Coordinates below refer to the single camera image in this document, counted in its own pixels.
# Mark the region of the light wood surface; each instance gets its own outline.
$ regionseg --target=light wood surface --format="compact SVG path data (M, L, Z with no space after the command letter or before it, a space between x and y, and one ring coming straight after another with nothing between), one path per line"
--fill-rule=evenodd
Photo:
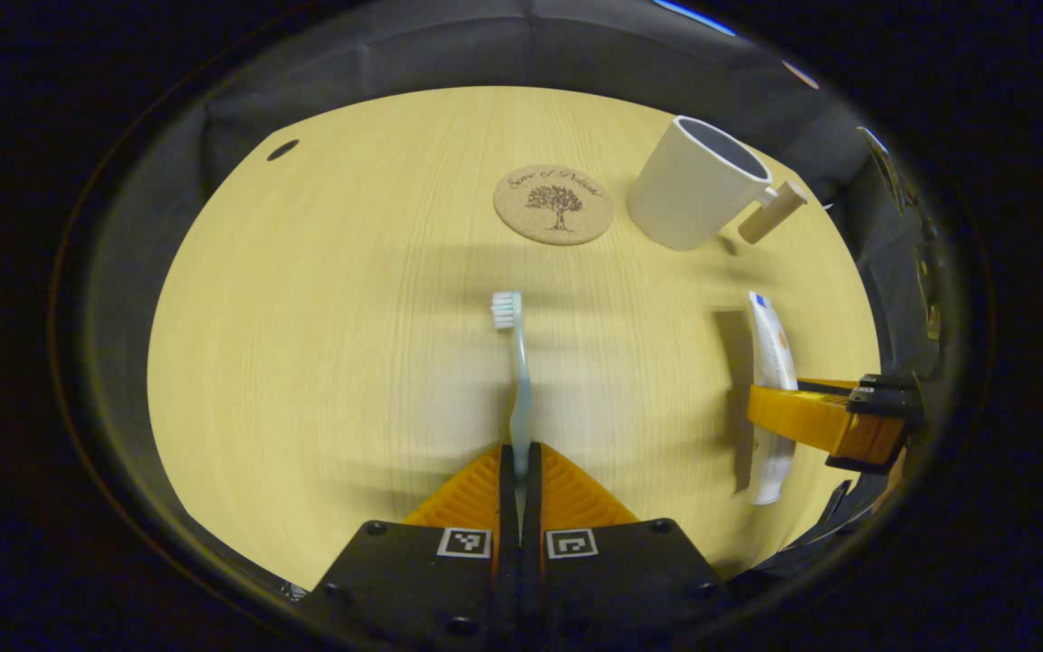
M313 586L366 518L403 520L508 438L520 290L534 438L640 518L671 516L721 573L777 552L851 472L799 446L783 498L746 499L748 290L774 300L799 376L876 371L872 313L811 201L760 244L675 251L626 190L672 116L538 88L456 88L282 128L203 208L171 265L148 361L159 453L189 514L257 564ZM268 153L300 143L273 162ZM775 185L796 174L760 154ZM510 231L511 169L604 183L614 221L556 247Z

